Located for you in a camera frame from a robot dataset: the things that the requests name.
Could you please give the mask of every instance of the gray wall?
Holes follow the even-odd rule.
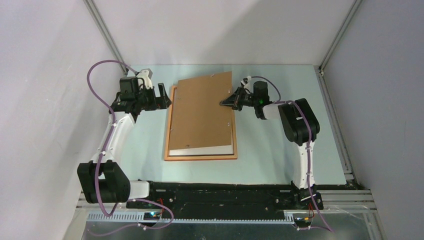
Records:
[[[113,56],[82,0],[1,1],[0,33],[0,239],[62,239],[108,123],[87,71]],[[121,75],[99,66],[93,88],[110,103]]]
[[[389,239],[422,239],[424,1],[364,1],[324,71]]]

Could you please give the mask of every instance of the aluminum frame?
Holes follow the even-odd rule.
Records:
[[[88,11],[93,17],[95,24],[97,25],[100,33],[102,34],[114,58],[123,62],[124,60],[118,49],[118,46],[116,45],[111,33],[109,32],[106,23],[104,22],[96,4],[94,3],[94,0],[83,0],[83,1],[86,4]],[[346,149],[345,140],[343,138],[342,131],[340,129],[340,124],[334,109],[334,105],[329,95],[329,91],[325,82],[324,70],[334,50],[336,49],[340,40],[345,34],[349,26],[349,23],[351,22],[352,18],[354,17],[355,13],[357,12],[362,2],[363,0],[355,0],[353,2],[349,10],[349,13],[347,14],[340,29],[338,30],[320,66],[314,66],[317,81],[320,86],[321,94],[323,96],[325,107],[327,110],[327,114],[331,122],[333,135],[336,139],[336,145],[337,145],[340,160],[342,163],[344,175],[347,181],[347,185],[351,185],[351,186],[353,186],[356,183],[355,174],[353,172],[351,159]],[[121,66],[121,69],[124,74],[127,73],[127,70],[124,67]],[[368,229],[369,238],[372,240],[387,239],[383,231],[380,217],[377,212],[377,207],[374,203],[374,199],[370,190],[320,190],[319,192],[322,195],[324,210],[322,210],[321,212],[324,215],[326,214],[350,214],[350,215],[362,214]],[[106,208],[110,209],[112,208],[114,204],[106,203],[104,205]],[[79,196],[75,211],[80,211],[81,209],[88,211],[89,212],[88,214],[97,213],[100,210],[97,204],[87,203],[83,193],[81,193]],[[138,210],[138,212],[144,212],[144,211],[148,212],[147,209]],[[130,215],[134,215],[134,209],[126,209],[125,204],[120,204],[117,207],[116,212],[121,216],[126,216],[127,218],[129,218]],[[287,214],[287,216],[301,215],[301,214],[306,214],[307,212],[308,212],[307,210],[285,210],[285,213]],[[113,222],[114,219],[103,219],[102,221]],[[201,221],[200,219],[190,219],[186,222],[196,223],[196,224],[203,223],[203,221]]]

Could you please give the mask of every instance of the brown cardboard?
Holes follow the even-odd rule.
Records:
[[[220,106],[231,95],[232,73],[222,72],[178,81],[169,150],[232,144],[232,109]]]

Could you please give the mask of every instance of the light blue table surface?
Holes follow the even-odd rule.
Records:
[[[317,184],[345,184],[336,142],[312,65],[134,65],[150,68],[152,83],[164,83],[168,95],[178,80],[232,71],[233,90],[246,76],[263,76],[281,92],[282,100],[306,98],[320,124],[313,149]],[[278,99],[268,85],[271,101]],[[290,184],[295,171],[292,151],[281,120],[260,120],[252,107],[235,112],[237,160],[164,161],[168,110],[143,111],[129,134],[121,168],[130,180],[216,184]]]

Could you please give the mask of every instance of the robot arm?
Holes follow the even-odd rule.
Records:
[[[244,78],[241,86],[227,99],[223,100],[220,105],[231,107],[233,110],[241,111],[243,106],[254,107],[256,117],[258,119],[280,119],[284,129],[286,138],[297,145],[298,161],[294,173],[292,187],[297,192],[299,201],[310,198],[308,192],[307,174],[309,174],[309,183],[312,186],[313,194],[315,190],[315,180],[313,175],[313,147],[317,134],[320,132],[320,124],[315,117],[308,101],[305,98],[294,101],[304,114],[311,129],[310,150],[310,171],[308,173],[308,149],[309,140],[308,128],[299,113],[298,109],[287,102],[282,104],[274,104],[268,96],[268,84],[264,81],[256,81],[253,84],[253,93],[249,90],[250,78]]]
[[[129,181],[119,167],[121,154],[127,137],[137,121],[141,111],[167,109],[171,100],[162,83],[158,84],[160,96],[156,97],[152,86],[152,71],[141,70],[135,77],[123,77],[119,80],[120,92],[111,108],[115,114],[109,115],[108,125],[100,146],[88,163],[78,166],[77,174],[88,203],[98,203],[95,191],[95,168],[99,155],[106,161],[100,164],[99,189],[104,203],[124,203],[128,199],[145,198],[149,195],[149,183]],[[102,148],[108,140],[105,151]]]

